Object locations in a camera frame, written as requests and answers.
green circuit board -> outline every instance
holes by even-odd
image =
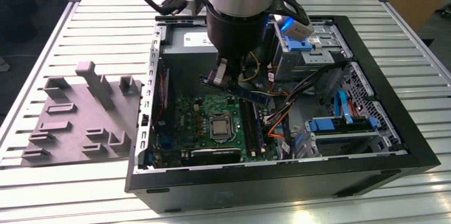
[[[267,108],[259,107],[259,114],[267,115]],[[278,152],[275,144],[266,145],[266,152],[258,156],[249,156],[246,137],[243,132],[239,99],[234,96],[203,96],[178,98],[174,118],[174,148],[163,154],[166,167],[181,165],[181,156],[174,151],[194,148],[239,148],[242,150],[241,162],[275,160]],[[214,120],[227,120],[231,135],[227,139],[214,139],[215,131],[211,128]]]

aluminum slotted table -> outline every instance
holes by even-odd
[[[379,0],[299,0],[310,15],[347,15],[442,165],[359,197],[158,215],[125,193],[127,160],[21,168],[47,77],[70,83],[93,60],[109,81],[146,81],[153,8],[143,0],[71,0],[0,128],[0,221],[83,223],[445,223],[451,214],[451,77],[395,12]]]

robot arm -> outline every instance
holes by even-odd
[[[166,0],[157,11],[178,14],[189,10],[195,15],[202,5],[207,7],[209,38],[218,49],[218,68],[210,73],[209,84],[223,89],[239,82],[243,60],[262,45],[270,14],[277,15],[282,32],[291,38],[303,40],[314,31],[295,0]]]

cpu socket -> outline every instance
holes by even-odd
[[[233,138],[230,115],[210,116],[210,138],[217,143],[225,143]]]

motherboard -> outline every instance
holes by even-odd
[[[277,145],[263,127],[269,112],[235,96],[178,98],[173,137],[159,138],[159,166],[277,160]]]

